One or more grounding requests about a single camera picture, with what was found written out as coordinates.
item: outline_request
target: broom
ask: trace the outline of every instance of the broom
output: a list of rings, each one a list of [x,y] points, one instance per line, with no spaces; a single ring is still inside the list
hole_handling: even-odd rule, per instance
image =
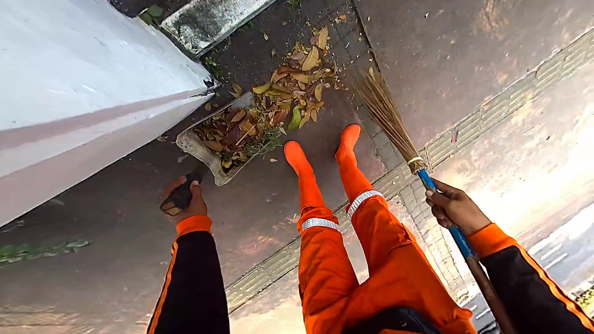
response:
[[[398,148],[398,151],[400,151],[406,160],[406,163],[409,165],[410,171],[420,177],[425,189],[437,192],[435,184],[427,174],[427,165],[419,156],[419,152],[412,143],[405,125],[402,122],[402,117],[396,109],[394,101],[392,101],[392,98],[390,97],[384,79],[376,74],[373,68],[370,67],[368,73],[355,85],[355,89],[365,104],[369,107],[371,118],[380,126],[392,143]],[[447,229],[450,231],[456,245],[464,256],[466,264],[468,264],[472,276],[474,276],[487,304],[491,308],[501,331],[504,334],[516,333],[511,318],[505,311],[503,303],[493,288],[489,277],[487,277],[485,271],[481,267],[478,256],[475,255],[468,244],[462,230],[456,225],[450,225]]]

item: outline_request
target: leg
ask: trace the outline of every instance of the leg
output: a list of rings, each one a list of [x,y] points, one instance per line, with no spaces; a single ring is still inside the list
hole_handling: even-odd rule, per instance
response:
[[[347,298],[359,284],[340,232],[332,227],[304,226],[308,219],[320,218],[337,227],[338,219],[324,205],[314,171],[299,144],[288,142],[285,156],[299,178],[299,294],[305,328],[308,333],[330,333],[337,328]]]
[[[346,127],[340,136],[340,146],[335,156],[350,203],[366,191],[373,190],[365,175],[357,168],[353,151],[360,132],[361,127],[356,124]],[[370,276],[386,262],[393,249],[415,243],[380,196],[372,196],[363,201],[354,212],[351,222],[363,247]]]
[[[340,177],[351,203],[372,189],[357,168],[353,151],[360,129],[358,125],[348,126],[336,153]],[[406,306],[421,312],[443,332],[456,328],[474,333],[469,321],[472,313],[451,299],[412,234],[392,215],[381,196],[364,200],[351,221],[370,277],[349,301],[347,316],[351,324],[387,307]]]

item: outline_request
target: person's right hand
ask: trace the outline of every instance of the person's right hand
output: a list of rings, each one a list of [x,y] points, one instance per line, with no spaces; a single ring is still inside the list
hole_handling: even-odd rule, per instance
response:
[[[425,192],[426,202],[431,206],[431,212],[441,226],[446,228],[453,223],[464,234],[471,235],[491,223],[464,191],[434,178],[431,179],[437,190],[442,193],[427,190]]]

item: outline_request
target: twig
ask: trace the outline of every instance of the twig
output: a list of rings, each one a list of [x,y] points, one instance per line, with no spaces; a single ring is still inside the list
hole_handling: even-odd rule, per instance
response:
[[[247,132],[246,132],[246,133],[243,135],[243,137],[241,137],[241,138],[240,138],[240,139],[237,141],[237,143],[235,143],[235,146],[239,145],[239,143],[240,143],[240,142],[241,142],[241,141],[242,141],[242,140],[245,138],[245,136],[247,136],[247,135],[248,135],[248,133],[249,133],[250,131],[252,131],[252,129],[253,129],[253,128],[255,128],[255,127],[256,127],[256,125],[258,125],[258,123],[259,123],[259,122],[260,122],[262,119],[264,119],[264,116],[260,117],[260,119],[258,120],[258,122],[256,122],[256,124],[254,124],[254,125],[253,125],[251,128],[249,128],[249,130],[248,130],[248,131],[247,131]]]

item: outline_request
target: person's left hand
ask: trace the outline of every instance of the person's left hand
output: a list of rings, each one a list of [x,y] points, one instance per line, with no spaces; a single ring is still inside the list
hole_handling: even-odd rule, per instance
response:
[[[180,185],[184,184],[186,180],[186,177],[182,176],[173,183],[165,186],[165,189],[163,189],[163,198],[169,197],[171,192],[173,192],[173,190],[175,190]],[[169,217],[169,219],[176,225],[187,217],[195,215],[206,216],[208,214],[208,208],[204,202],[204,199],[202,198],[202,186],[200,186],[200,183],[198,181],[192,181],[192,183],[189,185],[189,190],[192,193],[192,199],[190,200],[189,206],[176,216],[171,217],[167,215],[167,217]]]

